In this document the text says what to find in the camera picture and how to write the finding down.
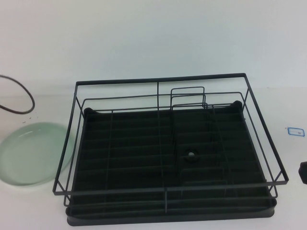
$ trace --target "drain hole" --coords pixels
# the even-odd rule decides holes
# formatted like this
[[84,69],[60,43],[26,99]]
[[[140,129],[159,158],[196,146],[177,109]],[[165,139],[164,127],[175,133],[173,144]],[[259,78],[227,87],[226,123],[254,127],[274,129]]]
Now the drain hole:
[[200,159],[196,150],[187,150],[186,157],[184,158],[187,162],[196,162]]
[[194,157],[194,156],[195,156],[195,153],[194,153],[194,152],[189,152],[189,153],[188,153],[188,156],[189,156],[189,157]]

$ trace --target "black object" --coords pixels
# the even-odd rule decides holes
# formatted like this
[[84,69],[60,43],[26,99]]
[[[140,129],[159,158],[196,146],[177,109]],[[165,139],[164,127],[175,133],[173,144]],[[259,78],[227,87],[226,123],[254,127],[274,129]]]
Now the black object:
[[[245,78],[245,98],[239,92],[205,93],[204,87],[173,88],[159,94],[159,82]],[[156,95],[85,99],[76,97],[79,85],[157,82]],[[178,89],[203,89],[202,93],[177,93]],[[208,94],[238,93],[242,102],[208,104]],[[280,167],[267,182],[247,128],[244,110],[248,94]],[[169,95],[170,105],[159,106]],[[173,104],[175,97],[200,95],[200,103]],[[93,110],[86,100],[157,97],[157,107]],[[59,182],[59,172],[69,137],[75,102],[83,118],[82,135],[71,191]],[[256,139],[259,141],[251,120]],[[277,181],[283,175],[283,181]],[[167,79],[77,82],[68,136],[53,192],[65,195],[70,225],[147,223],[209,219],[270,217],[276,205],[276,185],[287,174],[254,98],[245,74]],[[275,196],[270,191],[274,188]]]
[[302,179],[302,182],[304,184],[307,184],[307,161],[306,162],[302,162],[300,164],[299,170],[298,170],[299,176]]
[[24,91],[29,95],[29,97],[31,99],[31,102],[32,102],[31,109],[29,109],[27,111],[16,111],[16,110],[7,108],[7,107],[5,107],[5,106],[3,106],[1,104],[0,104],[0,109],[3,109],[3,110],[8,111],[8,112],[11,112],[13,114],[23,114],[23,115],[32,112],[34,110],[34,108],[35,108],[35,101],[34,101],[34,98],[33,98],[32,94],[28,91],[28,89],[26,87],[24,87],[24,85],[22,85],[19,81],[15,80],[14,78],[7,77],[7,76],[4,76],[4,75],[0,75],[0,78],[9,79],[9,80],[17,83],[18,85],[20,85],[24,89]]

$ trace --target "light green plate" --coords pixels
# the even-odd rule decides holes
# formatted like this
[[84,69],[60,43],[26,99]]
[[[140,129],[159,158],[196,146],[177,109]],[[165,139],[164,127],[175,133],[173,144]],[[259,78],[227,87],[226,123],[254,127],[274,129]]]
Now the light green plate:
[[[41,184],[55,178],[66,128],[54,123],[35,123],[9,135],[0,145],[0,179],[12,185]],[[69,163],[69,140],[62,169]]]

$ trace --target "white wall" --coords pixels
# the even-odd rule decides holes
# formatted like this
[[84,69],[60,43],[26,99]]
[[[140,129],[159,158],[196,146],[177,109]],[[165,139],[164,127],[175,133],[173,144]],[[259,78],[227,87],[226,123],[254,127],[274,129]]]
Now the white wall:
[[[307,86],[306,9],[305,0],[1,0],[0,73],[34,94],[234,72],[253,87]],[[2,96],[17,91],[0,86]]]

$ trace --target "white table surface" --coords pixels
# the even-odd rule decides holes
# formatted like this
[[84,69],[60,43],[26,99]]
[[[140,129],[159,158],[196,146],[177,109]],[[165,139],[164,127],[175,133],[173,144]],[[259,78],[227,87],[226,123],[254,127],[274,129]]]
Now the white table surface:
[[[289,176],[287,185],[277,187],[278,198],[275,214],[271,218],[127,224],[77,227],[82,229],[298,229],[306,225],[307,185],[301,182],[298,168],[307,161],[306,137],[287,134],[286,127],[307,129],[305,99],[307,88],[264,88],[254,93],[272,139]],[[68,124],[72,95],[37,96],[36,108],[31,114],[12,115],[0,110],[0,140],[14,129],[40,121]],[[20,101],[8,99],[12,106]],[[0,229],[72,229],[67,224],[63,197],[52,193],[53,181],[46,184],[19,188],[0,181]]]

